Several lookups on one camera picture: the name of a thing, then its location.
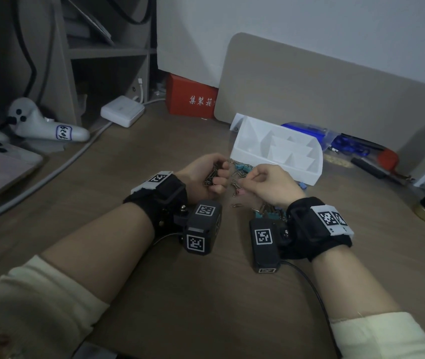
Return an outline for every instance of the person's left hand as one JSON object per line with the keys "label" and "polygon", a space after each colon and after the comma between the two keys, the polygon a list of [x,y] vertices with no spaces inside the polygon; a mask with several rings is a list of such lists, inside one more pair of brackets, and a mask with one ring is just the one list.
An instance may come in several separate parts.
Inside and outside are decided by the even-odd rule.
{"label": "person's left hand", "polygon": [[[218,169],[218,175],[212,179],[214,185],[204,186],[204,180],[211,173],[215,163],[221,163],[221,169]],[[196,204],[199,200],[214,199],[226,191],[229,163],[221,154],[204,155],[176,172],[175,175],[185,183],[189,204]]]}

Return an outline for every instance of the white vr controller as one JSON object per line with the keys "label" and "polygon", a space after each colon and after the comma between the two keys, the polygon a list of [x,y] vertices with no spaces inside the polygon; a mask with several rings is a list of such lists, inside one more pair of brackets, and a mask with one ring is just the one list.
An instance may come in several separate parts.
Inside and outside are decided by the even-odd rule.
{"label": "white vr controller", "polygon": [[89,131],[67,123],[54,122],[44,117],[29,98],[18,98],[8,110],[7,122],[12,131],[20,137],[41,138],[54,141],[89,140]]}

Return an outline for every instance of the black wristband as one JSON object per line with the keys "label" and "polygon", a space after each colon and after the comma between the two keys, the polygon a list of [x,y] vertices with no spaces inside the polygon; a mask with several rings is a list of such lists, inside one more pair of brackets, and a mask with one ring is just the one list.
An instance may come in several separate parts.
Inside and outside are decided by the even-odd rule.
{"label": "black wristband", "polygon": [[181,231],[174,224],[174,214],[187,205],[185,184],[175,175],[170,175],[156,189],[138,190],[124,199],[123,203],[138,205],[149,217],[156,237]]}
{"label": "black wristband", "polygon": [[312,261],[319,254],[331,248],[341,245],[352,246],[349,235],[331,235],[329,233],[329,230],[311,209],[317,205],[324,205],[324,203],[316,197],[311,197],[299,199],[287,208],[287,226],[293,241],[281,249],[282,258],[307,258]]}

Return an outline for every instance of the red object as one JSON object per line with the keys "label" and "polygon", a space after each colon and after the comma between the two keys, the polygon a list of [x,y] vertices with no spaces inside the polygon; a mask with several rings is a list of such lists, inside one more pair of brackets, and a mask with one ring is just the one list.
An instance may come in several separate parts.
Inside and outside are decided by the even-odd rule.
{"label": "red object", "polygon": [[213,118],[218,89],[169,74],[166,83],[166,106],[170,114]]}
{"label": "red object", "polygon": [[399,156],[394,151],[386,148],[377,155],[377,162],[387,171],[395,171],[395,168],[399,163]]}

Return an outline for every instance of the wrist strap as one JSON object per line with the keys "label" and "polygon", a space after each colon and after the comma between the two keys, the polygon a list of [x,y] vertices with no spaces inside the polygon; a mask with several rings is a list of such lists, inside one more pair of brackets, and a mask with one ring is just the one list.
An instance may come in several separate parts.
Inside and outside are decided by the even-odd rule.
{"label": "wrist strap", "polygon": [[187,205],[187,192],[175,175],[168,175],[154,189],[142,187],[134,191],[124,199],[123,203],[127,202],[135,203],[146,213],[156,237],[181,231],[181,227],[174,224],[173,216],[182,205]]}
{"label": "wrist strap", "polygon": [[307,258],[312,261],[333,247],[352,246],[352,229],[334,207],[325,205],[316,197],[299,199],[289,205],[287,226],[293,242],[282,249],[284,259]]}

